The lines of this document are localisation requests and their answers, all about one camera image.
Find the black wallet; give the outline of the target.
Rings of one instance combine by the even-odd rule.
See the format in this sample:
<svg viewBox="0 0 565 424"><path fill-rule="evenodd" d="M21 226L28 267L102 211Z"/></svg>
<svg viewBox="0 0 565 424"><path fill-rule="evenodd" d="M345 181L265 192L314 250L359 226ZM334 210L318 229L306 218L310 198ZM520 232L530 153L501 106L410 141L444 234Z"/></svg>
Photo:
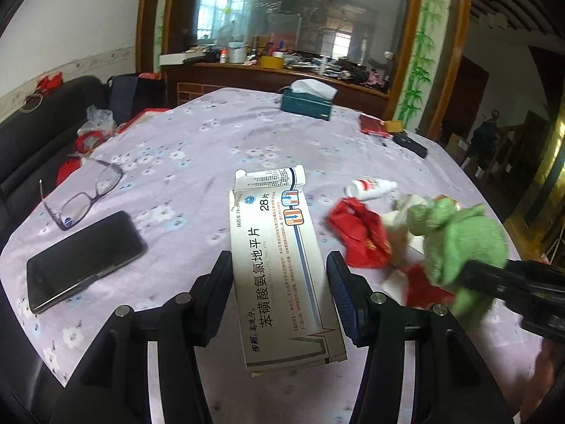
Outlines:
<svg viewBox="0 0 565 424"><path fill-rule="evenodd" d="M428 149L409 137L406 133L395 133L393 135L393 141L400 147L406 148L412 151L418 157L425 159L428 155Z"/></svg>

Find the red packet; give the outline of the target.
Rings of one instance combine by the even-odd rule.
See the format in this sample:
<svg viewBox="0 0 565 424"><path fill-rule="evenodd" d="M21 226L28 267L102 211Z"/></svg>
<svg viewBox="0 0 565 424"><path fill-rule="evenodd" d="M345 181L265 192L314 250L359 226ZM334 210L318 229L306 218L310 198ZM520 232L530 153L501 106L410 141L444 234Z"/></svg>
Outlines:
<svg viewBox="0 0 565 424"><path fill-rule="evenodd" d="M361 114L359 116L360 131L363 134L374 135L381 138L390 139L392 134L387 131L383 120Z"/></svg>

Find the large framed mirror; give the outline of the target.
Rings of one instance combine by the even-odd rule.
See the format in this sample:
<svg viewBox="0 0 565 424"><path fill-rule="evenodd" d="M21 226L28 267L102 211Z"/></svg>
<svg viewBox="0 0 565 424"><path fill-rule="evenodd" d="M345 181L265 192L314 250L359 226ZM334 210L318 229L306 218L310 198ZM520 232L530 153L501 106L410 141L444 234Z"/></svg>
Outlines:
<svg viewBox="0 0 565 424"><path fill-rule="evenodd" d="M387 120L439 131L468 25L470 0L139 0L136 68L211 49L195 63L292 70L389 97Z"/></svg>

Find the teal tissue box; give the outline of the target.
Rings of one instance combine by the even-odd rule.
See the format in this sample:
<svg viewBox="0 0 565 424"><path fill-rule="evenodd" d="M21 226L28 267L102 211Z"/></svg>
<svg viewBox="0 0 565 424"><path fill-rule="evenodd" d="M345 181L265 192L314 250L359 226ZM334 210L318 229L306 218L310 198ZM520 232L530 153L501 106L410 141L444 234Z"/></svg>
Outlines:
<svg viewBox="0 0 565 424"><path fill-rule="evenodd" d="M281 111L329 120L336 94L336 88L317 79L298 79L281 92Z"/></svg>

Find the wooden sideboard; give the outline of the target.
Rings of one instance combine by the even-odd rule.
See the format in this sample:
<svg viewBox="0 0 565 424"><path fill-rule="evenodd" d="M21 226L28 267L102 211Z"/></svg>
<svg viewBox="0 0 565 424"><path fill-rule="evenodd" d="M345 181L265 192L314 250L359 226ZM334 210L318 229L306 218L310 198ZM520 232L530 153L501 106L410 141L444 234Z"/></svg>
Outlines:
<svg viewBox="0 0 565 424"><path fill-rule="evenodd" d="M278 93L297 80L322 81L337 90L334 103L387 120L389 97L365 86L349 84L331 78L299 73L292 70L272 70L236 64L195 63L162 68L167 86L169 106L192 101L221 88L239 88Z"/></svg>

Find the black smartphone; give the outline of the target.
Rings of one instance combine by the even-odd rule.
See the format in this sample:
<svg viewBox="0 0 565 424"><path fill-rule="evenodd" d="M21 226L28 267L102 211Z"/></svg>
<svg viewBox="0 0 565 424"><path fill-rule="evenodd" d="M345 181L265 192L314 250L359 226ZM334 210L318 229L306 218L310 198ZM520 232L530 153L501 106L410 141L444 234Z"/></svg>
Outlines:
<svg viewBox="0 0 565 424"><path fill-rule="evenodd" d="M28 304L40 314L144 255L148 246L126 212L115 212L27 261Z"/></svg>

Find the yellow tape roll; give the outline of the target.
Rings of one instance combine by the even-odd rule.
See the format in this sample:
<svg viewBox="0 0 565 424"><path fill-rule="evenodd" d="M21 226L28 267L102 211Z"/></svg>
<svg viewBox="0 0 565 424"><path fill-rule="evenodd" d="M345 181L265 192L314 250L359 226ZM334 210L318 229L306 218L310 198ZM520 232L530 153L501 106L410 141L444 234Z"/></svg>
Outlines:
<svg viewBox="0 0 565 424"><path fill-rule="evenodd" d="M386 120L385 128L390 134L397 134L404 131L403 122L401 120Z"/></svg>

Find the purple-framed eyeglasses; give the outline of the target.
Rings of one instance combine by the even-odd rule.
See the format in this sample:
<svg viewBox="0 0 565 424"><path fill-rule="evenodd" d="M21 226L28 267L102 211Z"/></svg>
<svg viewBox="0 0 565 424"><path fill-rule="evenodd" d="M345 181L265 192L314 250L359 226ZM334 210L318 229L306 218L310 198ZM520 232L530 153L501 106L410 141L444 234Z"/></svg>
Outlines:
<svg viewBox="0 0 565 424"><path fill-rule="evenodd" d="M46 201L43 189L43 182L39 181L39 192L41 203L45 208L48 216L55 222L55 225L63 232L69 231L75 227L82 219L87 216L101 198L105 197L113 189L116 189L119 182L124 178L125 172L116 163L98 160L93 157L80 156L78 153L71 154L71 159L80 160L81 162L93 163L98 169L102 169L101 173L94 181L94 193L79 192L67 199L58 210L53 210Z"/></svg>

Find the white medicine box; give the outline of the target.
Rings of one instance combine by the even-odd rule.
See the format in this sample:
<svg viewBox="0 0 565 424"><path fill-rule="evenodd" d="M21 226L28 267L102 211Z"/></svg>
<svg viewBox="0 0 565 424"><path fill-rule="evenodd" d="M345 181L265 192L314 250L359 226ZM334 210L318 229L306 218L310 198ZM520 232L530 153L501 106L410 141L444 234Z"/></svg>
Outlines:
<svg viewBox="0 0 565 424"><path fill-rule="evenodd" d="M342 329L301 165L238 170L229 193L234 290L252 374L342 362Z"/></svg>

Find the black sofa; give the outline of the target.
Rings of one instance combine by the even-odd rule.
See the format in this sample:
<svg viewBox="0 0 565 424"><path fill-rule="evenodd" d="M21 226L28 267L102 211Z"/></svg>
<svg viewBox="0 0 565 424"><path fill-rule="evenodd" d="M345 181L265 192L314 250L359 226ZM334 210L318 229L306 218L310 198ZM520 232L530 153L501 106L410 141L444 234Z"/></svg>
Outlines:
<svg viewBox="0 0 565 424"><path fill-rule="evenodd" d="M65 82L28 113L14 112L1 122L1 244L55 188L58 170L73 152L89 106L107 107L107 89L98 78Z"/></svg>

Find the floral purple tablecloth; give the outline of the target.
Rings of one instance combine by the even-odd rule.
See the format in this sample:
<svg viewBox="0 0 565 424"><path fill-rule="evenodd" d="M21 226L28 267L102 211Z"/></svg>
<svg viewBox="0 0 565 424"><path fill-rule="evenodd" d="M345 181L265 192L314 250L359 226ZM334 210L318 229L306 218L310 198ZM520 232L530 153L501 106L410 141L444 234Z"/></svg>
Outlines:
<svg viewBox="0 0 565 424"><path fill-rule="evenodd" d="M280 220L293 246L299 278L305 269L302 233L307 209L325 263L343 244L327 217L352 181L383 179L391 193L367 200L387 216L404 195L430 201L440 195L463 208L484 204L470 178L436 143L421 158L397 143L360 131L359 113L335 106L329 120L280 109L274 93L224 88L135 124L95 150L93 158L118 165L124 176L77 227L63 232L39 205L12 234L1 255L1 280L17 319L16 334L31 342L40 373L38 404L66 385L111 310L160 306L207 273L231 249L230 225L241 209L244 226L275 231ZM100 279L42 314L31 313L28 259L114 212L127 212L148 249L134 262ZM344 335L347 360L252 379L246 370L234 294L218 335L197 352L214 423L347 423L367 348ZM518 326L518 316L497 302L471 333L510 409L517 411L534 371L540 338Z"/></svg>

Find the green cloth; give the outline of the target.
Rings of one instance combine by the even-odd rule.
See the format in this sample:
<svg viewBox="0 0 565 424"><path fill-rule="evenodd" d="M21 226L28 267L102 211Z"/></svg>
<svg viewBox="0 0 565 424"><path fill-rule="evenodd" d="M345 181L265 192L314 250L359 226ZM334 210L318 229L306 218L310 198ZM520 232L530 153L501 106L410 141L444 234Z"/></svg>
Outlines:
<svg viewBox="0 0 565 424"><path fill-rule="evenodd" d="M477 260L503 268L509 259L504 229L484 204L459 208L451 198L417 204L407 211L410 233L423 238L424 272L431 284L454 294L451 312L466 329L476 328L493 297L457 284L464 265Z"/></svg>

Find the clear plastic bag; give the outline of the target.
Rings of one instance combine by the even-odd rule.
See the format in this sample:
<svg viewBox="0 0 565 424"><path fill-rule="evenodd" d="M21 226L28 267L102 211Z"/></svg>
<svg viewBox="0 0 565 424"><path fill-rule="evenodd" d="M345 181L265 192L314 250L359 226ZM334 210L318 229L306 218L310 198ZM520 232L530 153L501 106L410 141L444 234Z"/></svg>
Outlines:
<svg viewBox="0 0 565 424"><path fill-rule="evenodd" d="M90 105L86 109L86 122L77 131L76 150L82 154L90 153L115 135L117 130L118 124L111 110Z"/></svg>

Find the crumpled red wrapper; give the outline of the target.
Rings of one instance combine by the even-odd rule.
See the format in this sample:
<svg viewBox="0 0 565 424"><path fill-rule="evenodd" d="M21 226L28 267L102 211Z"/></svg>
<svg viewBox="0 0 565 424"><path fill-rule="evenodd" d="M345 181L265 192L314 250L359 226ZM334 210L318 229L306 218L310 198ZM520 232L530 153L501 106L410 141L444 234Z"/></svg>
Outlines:
<svg viewBox="0 0 565 424"><path fill-rule="evenodd" d="M327 223L345 247L345 261L353 268L388 266L392 247L379 214L355 198L342 198L327 216Z"/></svg>

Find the white spray bottle red label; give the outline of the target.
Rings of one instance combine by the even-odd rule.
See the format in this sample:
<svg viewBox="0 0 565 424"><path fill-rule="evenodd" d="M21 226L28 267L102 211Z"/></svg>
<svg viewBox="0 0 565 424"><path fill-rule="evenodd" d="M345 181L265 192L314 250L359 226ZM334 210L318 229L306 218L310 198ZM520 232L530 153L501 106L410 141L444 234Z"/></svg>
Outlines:
<svg viewBox="0 0 565 424"><path fill-rule="evenodd" d="M365 178L353 180L345 187L345 195L359 201L377 199L397 188L397 182L380 179Z"/></svg>

